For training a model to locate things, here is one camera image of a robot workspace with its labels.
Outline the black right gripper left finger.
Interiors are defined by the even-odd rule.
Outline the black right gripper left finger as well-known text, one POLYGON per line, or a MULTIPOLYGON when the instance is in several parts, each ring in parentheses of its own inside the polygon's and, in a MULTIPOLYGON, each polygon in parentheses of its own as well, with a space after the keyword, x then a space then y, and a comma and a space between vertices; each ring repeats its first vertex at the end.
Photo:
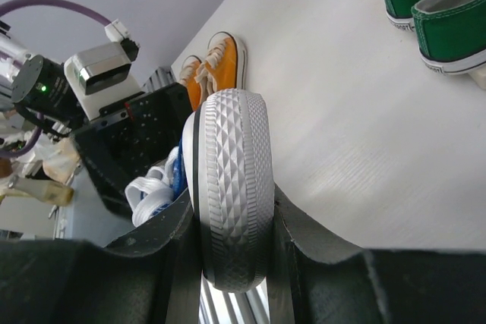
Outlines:
POLYGON ((196 323, 201 259, 191 199, 107 247, 88 241, 1 245, 3 323, 196 323))

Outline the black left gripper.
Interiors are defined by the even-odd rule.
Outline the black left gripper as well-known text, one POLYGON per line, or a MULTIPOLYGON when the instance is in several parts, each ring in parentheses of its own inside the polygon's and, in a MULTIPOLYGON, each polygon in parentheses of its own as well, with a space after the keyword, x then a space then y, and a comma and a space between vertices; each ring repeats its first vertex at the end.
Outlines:
POLYGON ((109 114, 74 131, 74 145, 104 207, 125 220, 125 187, 178 145, 192 113, 184 86, 172 83, 109 106, 109 114))

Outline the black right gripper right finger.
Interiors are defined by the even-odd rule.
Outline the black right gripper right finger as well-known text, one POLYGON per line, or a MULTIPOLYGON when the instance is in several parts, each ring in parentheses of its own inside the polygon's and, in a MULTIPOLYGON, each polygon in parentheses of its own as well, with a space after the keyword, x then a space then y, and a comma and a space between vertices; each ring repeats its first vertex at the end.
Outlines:
POLYGON ((485 254, 365 249, 275 191, 273 323, 483 323, 485 254))

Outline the blue sneaker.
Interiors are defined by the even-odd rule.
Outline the blue sneaker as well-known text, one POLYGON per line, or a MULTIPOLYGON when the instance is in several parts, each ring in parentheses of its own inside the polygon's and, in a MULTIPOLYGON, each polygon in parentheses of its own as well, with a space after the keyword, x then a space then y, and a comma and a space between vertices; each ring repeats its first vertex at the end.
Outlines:
POLYGON ((126 186, 132 223, 147 222, 184 191, 200 227, 205 278, 232 293, 258 286, 274 215, 270 128, 260 94, 221 90, 189 116, 164 163, 126 186))

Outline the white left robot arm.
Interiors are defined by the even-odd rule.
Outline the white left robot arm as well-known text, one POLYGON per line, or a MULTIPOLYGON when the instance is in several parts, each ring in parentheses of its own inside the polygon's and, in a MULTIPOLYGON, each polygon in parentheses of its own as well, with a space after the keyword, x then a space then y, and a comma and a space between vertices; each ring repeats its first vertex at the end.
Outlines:
POLYGON ((59 64, 27 59, 13 79, 11 101, 42 131, 70 138, 104 206, 131 217, 125 187, 178 145, 192 108, 172 82, 144 91, 131 76, 139 52, 129 38, 111 41, 59 64))

